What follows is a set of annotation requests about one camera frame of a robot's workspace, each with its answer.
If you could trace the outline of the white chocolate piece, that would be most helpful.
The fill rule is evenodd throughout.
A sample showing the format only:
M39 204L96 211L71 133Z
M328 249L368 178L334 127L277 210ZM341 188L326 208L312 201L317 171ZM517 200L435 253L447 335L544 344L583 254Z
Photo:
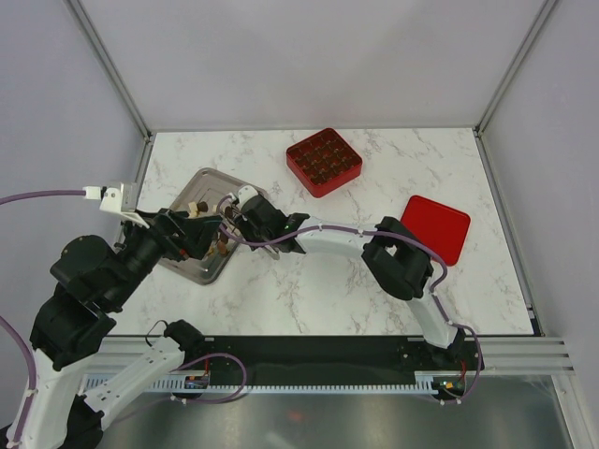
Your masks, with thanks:
M188 217L189 218L197 218L198 217L198 206L197 203L192 201L187 205Z

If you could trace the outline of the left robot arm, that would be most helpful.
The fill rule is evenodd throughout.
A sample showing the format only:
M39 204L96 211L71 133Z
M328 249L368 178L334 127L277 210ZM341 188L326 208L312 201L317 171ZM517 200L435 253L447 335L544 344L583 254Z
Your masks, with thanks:
M6 448L95 448L117 416L158 378L202 363L202 334L179 320L107 383L79 392L116 325L113 314L161 259L202 259L221 223L220 216L191 218L162 209L125 223L119 250L96 235L66 245L51 267L54 293L37 313L30 339L20 343L28 384L18 416L1 431Z

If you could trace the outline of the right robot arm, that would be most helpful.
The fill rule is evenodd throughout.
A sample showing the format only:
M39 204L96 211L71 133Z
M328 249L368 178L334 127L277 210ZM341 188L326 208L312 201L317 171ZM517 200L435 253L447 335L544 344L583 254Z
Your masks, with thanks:
M399 220L386 216L378 224L359 228L305 213L286 215L248 186L239 190L233 210L235 226L253 248L335 254L364 262L386 294L407 304L428 345L430 362L449 369L460 361L465 332L435 295L435 287L447 276L447 265Z

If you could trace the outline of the stainless steel tray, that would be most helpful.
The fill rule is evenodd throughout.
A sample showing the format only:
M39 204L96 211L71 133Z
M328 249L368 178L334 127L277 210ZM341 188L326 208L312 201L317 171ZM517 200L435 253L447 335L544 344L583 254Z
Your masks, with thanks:
M173 210L188 211L190 202L206 202L213 209L227 194L236 193L248 181L242 181L214 168L201 168L185 185L183 190L171 203ZM227 253L222 255L216 248L202 260L187 259L185 261L172 261L163 258L159 266L166 268L185 279L200 285L214 283L238 247L238 243L230 240L227 244Z

